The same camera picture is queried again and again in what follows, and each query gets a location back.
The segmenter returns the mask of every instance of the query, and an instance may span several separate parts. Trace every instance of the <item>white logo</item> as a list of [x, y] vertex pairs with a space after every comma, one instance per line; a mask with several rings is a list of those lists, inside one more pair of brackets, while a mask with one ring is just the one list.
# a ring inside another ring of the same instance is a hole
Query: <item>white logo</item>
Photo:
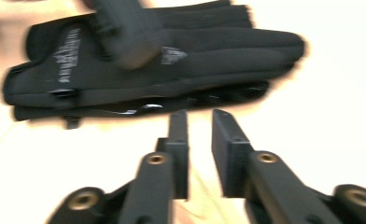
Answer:
[[54, 53], [54, 58], [57, 59], [57, 63], [61, 65], [58, 79], [59, 82], [70, 82], [70, 75], [72, 74], [72, 68], [77, 66], [78, 62], [78, 48], [80, 46], [80, 39], [78, 39], [78, 33], [80, 29], [73, 29], [67, 33], [64, 45], [59, 47]]
[[162, 47], [162, 61], [161, 64], [174, 64], [187, 57], [187, 53], [181, 49], [171, 47]]

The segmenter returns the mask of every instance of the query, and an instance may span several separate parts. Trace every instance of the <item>blurry black object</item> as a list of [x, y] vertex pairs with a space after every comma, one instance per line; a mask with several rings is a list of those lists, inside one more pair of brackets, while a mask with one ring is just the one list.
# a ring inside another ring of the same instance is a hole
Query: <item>blurry black object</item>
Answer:
[[136, 179], [105, 194], [98, 188], [72, 192], [49, 224], [172, 223], [173, 199], [188, 199], [189, 139], [186, 111], [171, 115], [167, 138], [147, 154]]
[[72, 129], [78, 126], [78, 121], [82, 117], [130, 118], [173, 112], [180, 109], [200, 109], [247, 103], [261, 98], [268, 88], [268, 81], [263, 80], [197, 91], [174, 98], [151, 97], [113, 105], [94, 105], [68, 109], [16, 105], [14, 107], [14, 116], [17, 120], [61, 116], [66, 119], [67, 128]]
[[96, 10], [97, 33], [107, 55], [125, 69], [136, 69], [160, 55], [171, 40], [157, 15], [137, 0], [83, 0]]
[[214, 110], [212, 152], [224, 197], [245, 198], [252, 224], [366, 224], [366, 189], [306, 187], [272, 152], [255, 151], [233, 116]]

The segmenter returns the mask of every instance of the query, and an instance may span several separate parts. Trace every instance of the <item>light wooden surface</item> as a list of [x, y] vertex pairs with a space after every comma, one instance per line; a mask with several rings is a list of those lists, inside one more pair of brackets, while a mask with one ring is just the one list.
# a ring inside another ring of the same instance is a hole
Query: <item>light wooden surface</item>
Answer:
[[[150, 7], [204, 1], [147, 1]], [[262, 29], [297, 33], [307, 55], [273, 81], [263, 99], [223, 107], [257, 150], [278, 154], [308, 186], [366, 188], [366, 0], [235, 1], [249, 4]], [[24, 63], [23, 40], [35, 23], [84, 13], [74, 0], [0, 0], [0, 88]], [[0, 224], [45, 223], [65, 195], [93, 186], [110, 192], [135, 176], [142, 156], [167, 135], [168, 115], [15, 122], [0, 92]], [[190, 200], [176, 202], [175, 223], [247, 223], [243, 200], [221, 198], [210, 151], [211, 110], [189, 112]]]

